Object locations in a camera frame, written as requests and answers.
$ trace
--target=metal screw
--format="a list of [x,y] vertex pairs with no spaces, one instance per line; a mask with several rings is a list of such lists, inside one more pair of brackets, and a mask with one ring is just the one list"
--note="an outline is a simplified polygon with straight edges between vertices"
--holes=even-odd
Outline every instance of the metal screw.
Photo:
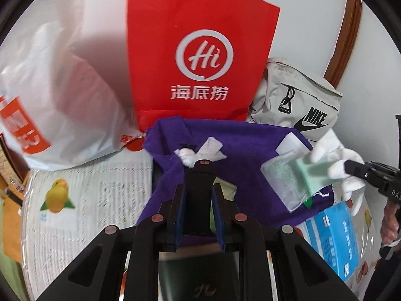
[[109,225],[108,227],[106,227],[104,229],[104,231],[106,234],[111,235],[111,234],[114,234],[115,232],[117,232],[117,227],[115,227],[114,225]]
[[292,226],[289,226],[289,225],[283,225],[281,230],[286,234],[291,234],[292,232],[294,232],[294,229],[292,228]]
[[154,214],[154,215],[152,216],[152,222],[159,223],[159,222],[161,222],[162,220],[164,220],[164,217],[163,217],[162,214]]
[[238,213],[238,214],[235,215],[235,219],[238,222],[244,222],[244,221],[246,221],[248,219],[248,216],[246,216],[244,213]]

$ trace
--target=nike logo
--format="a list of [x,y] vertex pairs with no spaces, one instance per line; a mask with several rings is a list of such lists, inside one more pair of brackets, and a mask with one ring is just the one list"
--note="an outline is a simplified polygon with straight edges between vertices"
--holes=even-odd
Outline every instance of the nike logo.
[[[311,107],[308,114],[300,119],[295,125],[294,129],[298,131],[308,131],[325,127],[327,124],[322,124],[327,114],[322,111]],[[310,123],[311,125],[304,125],[303,121]]]

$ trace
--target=white cloth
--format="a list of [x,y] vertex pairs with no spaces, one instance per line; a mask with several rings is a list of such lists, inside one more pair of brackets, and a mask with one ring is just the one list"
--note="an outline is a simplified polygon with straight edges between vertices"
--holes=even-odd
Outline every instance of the white cloth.
[[211,162],[225,159],[227,156],[220,151],[221,147],[223,147],[223,144],[220,141],[214,137],[209,137],[197,153],[189,148],[177,149],[174,153],[180,157],[186,167],[191,169],[197,161],[203,159]]

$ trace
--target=white plastic bag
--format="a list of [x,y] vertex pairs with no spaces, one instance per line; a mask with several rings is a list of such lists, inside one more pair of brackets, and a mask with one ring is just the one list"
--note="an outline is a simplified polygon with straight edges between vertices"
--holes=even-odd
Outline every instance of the white plastic bag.
[[0,120],[28,166],[55,171],[119,150],[141,132],[77,57],[83,0],[35,0],[0,47]]

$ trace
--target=newspaper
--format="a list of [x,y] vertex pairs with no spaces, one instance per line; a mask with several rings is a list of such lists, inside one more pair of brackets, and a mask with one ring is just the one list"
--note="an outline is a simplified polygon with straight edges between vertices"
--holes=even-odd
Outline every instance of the newspaper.
[[[63,171],[31,171],[21,230],[22,267],[31,300],[106,226],[135,225],[151,190],[152,157],[144,149],[124,149]],[[61,211],[51,199],[54,191],[65,202]]]

